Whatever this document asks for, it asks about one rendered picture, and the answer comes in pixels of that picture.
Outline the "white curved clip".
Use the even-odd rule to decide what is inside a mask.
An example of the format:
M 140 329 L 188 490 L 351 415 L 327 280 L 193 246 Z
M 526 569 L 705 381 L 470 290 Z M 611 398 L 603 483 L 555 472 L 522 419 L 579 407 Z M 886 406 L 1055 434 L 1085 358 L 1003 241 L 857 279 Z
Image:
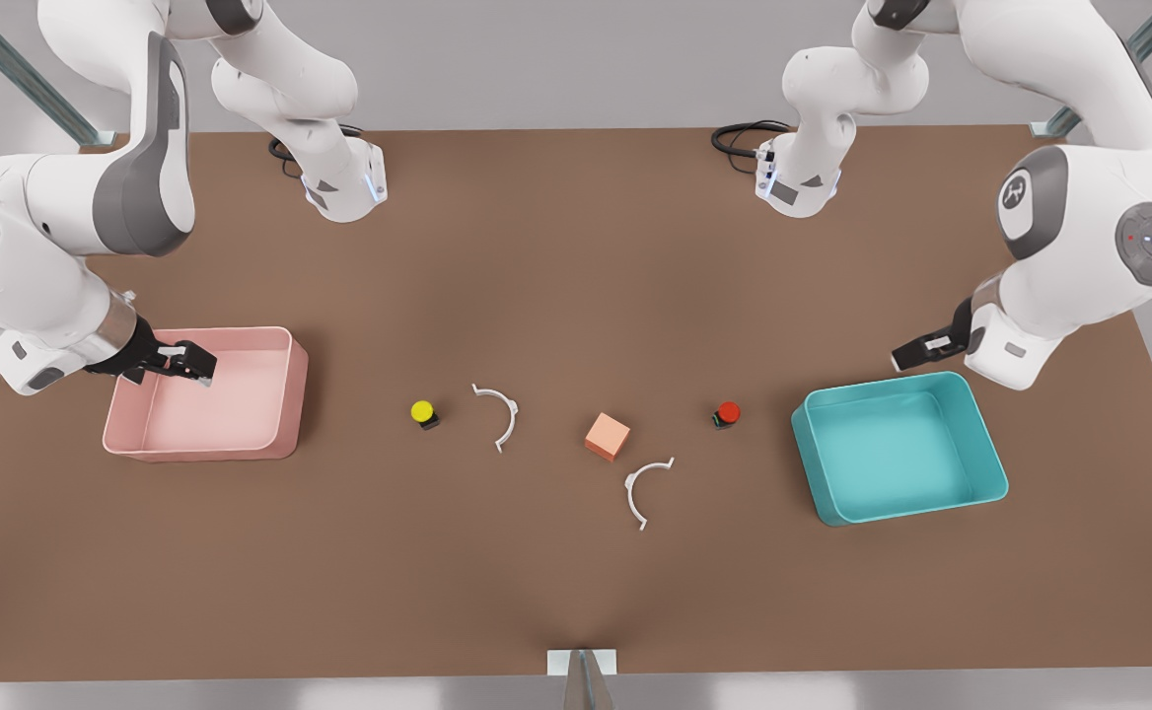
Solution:
M 670 468 L 674 467 L 675 461 L 676 458 L 673 456 L 666 459 L 666 461 L 654 461 L 647 464 L 643 464 L 642 467 L 638 468 L 638 470 L 630 473 L 630 475 L 626 477 L 624 484 L 622 484 L 626 488 L 627 508 L 630 509 L 634 520 L 638 522 L 641 531 L 644 531 L 645 527 L 647 527 L 647 518 L 644 516 L 644 514 L 639 511 L 638 505 L 636 505 L 635 503 L 636 481 L 639 479 L 643 473 L 647 473 L 651 470 L 670 470 Z
M 507 441 L 510 440 L 510 437 L 514 432 L 514 428 L 516 428 L 518 411 L 520 411 L 517 400 L 514 400 L 505 395 L 505 392 L 501 392 L 499 390 L 482 388 L 477 384 L 472 384 L 471 387 L 476 396 L 497 398 L 503 401 L 505 405 L 507 405 L 507 409 L 509 413 L 509 423 L 507 430 L 505 430 L 505 433 L 501 435 L 497 441 L 494 441 L 495 450 L 498 451 L 499 454 L 501 454 L 503 453 L 505 444 L 507 444 Z

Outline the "silver frame post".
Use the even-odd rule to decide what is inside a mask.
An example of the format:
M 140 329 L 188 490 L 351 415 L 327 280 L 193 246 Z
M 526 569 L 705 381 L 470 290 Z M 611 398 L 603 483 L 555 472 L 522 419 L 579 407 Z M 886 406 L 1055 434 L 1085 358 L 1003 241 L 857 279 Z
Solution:
M 0 33 L 0 71 L 79 148 L 111 148 L 116 133 L 99 130 Z
M 1152 55 L 1152 14 L 1149 15 L 1149 18 L 1144 18 L 1140 27 L 1136 28 L 1127 38 L 1126 48 L 1130 50 L 1138 65 Z M 1030 131 L 1036 138 L 1058 139 L 1066 138 L 1078 124 L 1081 124 L 1081 118 L 1075 109 L 1063 106 L 1048 120 L 1031 122 Z
M 615 710 L 605 677 L 617 674 L 616 650 L 548 650 L 547 674 L 564 677 L 563 710 Z

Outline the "orange cube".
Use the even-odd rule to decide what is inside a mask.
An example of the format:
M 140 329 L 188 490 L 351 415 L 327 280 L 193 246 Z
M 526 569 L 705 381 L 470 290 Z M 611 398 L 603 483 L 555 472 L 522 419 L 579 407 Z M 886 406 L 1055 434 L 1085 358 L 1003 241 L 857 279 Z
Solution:
M 607 462 L 613 462 L 629 435 L 629 426 L 600 411 L 585 437 L 585 448 L 594 451 L 596 455 L 607 460 Z

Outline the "blue storage box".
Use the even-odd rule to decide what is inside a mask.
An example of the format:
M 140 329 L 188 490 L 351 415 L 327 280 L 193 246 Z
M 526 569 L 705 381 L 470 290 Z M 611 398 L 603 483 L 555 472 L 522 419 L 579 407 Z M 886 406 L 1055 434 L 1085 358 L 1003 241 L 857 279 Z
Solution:
M 791 430 L 817 516 L 832 527 L 998 503 L 1009 491 L 958 373 L 811 391 Z

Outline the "pink storage box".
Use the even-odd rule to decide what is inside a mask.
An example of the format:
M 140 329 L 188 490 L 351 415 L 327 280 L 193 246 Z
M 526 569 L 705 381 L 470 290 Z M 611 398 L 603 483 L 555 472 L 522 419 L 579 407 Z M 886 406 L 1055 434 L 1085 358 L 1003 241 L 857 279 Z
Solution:
M 183 378 L 120 379 L 103 446 L 141 462 L 274 460 L 297 448 L 309 354 L 288 328 L 157 328 L 217 358 L 209 387 Z

